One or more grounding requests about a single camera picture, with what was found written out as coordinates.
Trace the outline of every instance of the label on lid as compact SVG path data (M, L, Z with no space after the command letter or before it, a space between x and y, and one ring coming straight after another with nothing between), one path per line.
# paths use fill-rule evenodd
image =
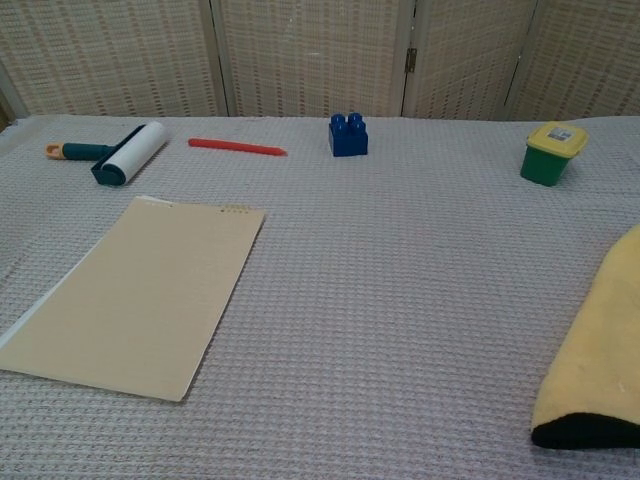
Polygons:
M560 142L564 142L573 137L573 132L571 130L567 130L566 128L555 127L547 134L547 137L553 138L554 140L558 140Z

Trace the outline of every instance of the folded towel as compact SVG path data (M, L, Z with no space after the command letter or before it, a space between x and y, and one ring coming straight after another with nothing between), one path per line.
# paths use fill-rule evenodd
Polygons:
M640 447L640 225L609 251L533 411L546 448Z

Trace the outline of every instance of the notepad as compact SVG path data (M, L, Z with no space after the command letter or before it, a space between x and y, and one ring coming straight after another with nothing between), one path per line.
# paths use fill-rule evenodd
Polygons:
M0 369L180 401L264 212L137 197L0 337Z

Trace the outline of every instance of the red pen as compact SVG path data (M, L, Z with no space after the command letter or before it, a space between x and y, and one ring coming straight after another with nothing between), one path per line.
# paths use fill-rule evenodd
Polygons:
M286 156L287 151L280 147L265 147L250 143L227 142L226 140L208 140L206 138L190 138L189 146L202 148L218 148L236 152L261 153L263 155Z

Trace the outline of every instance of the yellow lid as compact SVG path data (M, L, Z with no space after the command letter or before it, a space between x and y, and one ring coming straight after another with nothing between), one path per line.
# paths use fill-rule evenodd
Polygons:
M563 158L573 158L589 140L586 130L560 122L545 123L527 138L527 145Z

